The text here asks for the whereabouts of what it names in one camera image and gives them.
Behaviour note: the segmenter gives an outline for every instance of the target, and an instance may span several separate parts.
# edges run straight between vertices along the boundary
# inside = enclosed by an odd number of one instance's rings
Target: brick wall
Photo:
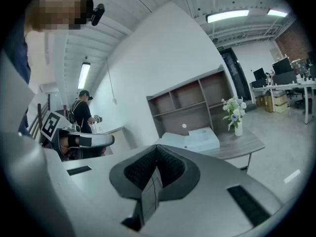
[[[304,28],[298,20],[276,39],[276,43],[282,54],[286,54],[290,61],[308,59],[308,52],[313,49]]]

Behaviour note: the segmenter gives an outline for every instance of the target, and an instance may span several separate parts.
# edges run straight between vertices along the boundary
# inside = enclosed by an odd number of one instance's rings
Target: white floor strip
[[[292,180],[293,180],[296,176],[298,176],[300,173],[301,173],[301,172],[300,172],[299,169],[296,170],[296,171],[294,171],[294,172],[293,172],[292,174],[290,174],[287,178],[285,178],[284,182],[285,182],[285,183],[288,183],[288,182],[292,181]]]

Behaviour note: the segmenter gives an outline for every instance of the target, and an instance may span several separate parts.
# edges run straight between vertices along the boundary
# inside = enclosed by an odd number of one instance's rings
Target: person
[[[27,56],[28,46],[25,42],[27,34],[31,31],[79,29],[81,25],[91,20],[92,14],[93,0],[32,0],[30,2],[3,46],[9,60],[27,84],[31,76]],[[27,127],[25,113],[19,132],[30,136]]]
[[[74,113],[77,124],[81,127],[82,133],[92,133],[90,125],[97,122],[98,118],[93,118],[90,113],[88,101],[90,94],[87,90],[82,90],[79,93],[79,98],[72,104],[71,111]]]

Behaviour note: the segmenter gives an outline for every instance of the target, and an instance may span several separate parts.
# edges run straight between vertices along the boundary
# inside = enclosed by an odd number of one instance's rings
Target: black t-shirt
[[[88,124],[88,119],[91,117],[88,104],[85,101],[81,101],[73,112],[77,124],[81,127],[81,132],[92,133],[91,127]]]

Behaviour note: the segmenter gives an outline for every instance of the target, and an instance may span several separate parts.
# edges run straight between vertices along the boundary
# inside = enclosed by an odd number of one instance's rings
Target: dark blue shirt
[[[19,18],[9,33],[8,38],[4,44],[4,49],[16,71],[20,74],[23,80],[29,84],[31,69],[28,64],[28,45],[26,44],[24,38],[24,22],[25,16],[23,15],[21,18]],[[30,136],[30,133],[27,130],[29,124],[26,112],[20,124],[19,132],[23,135]]]

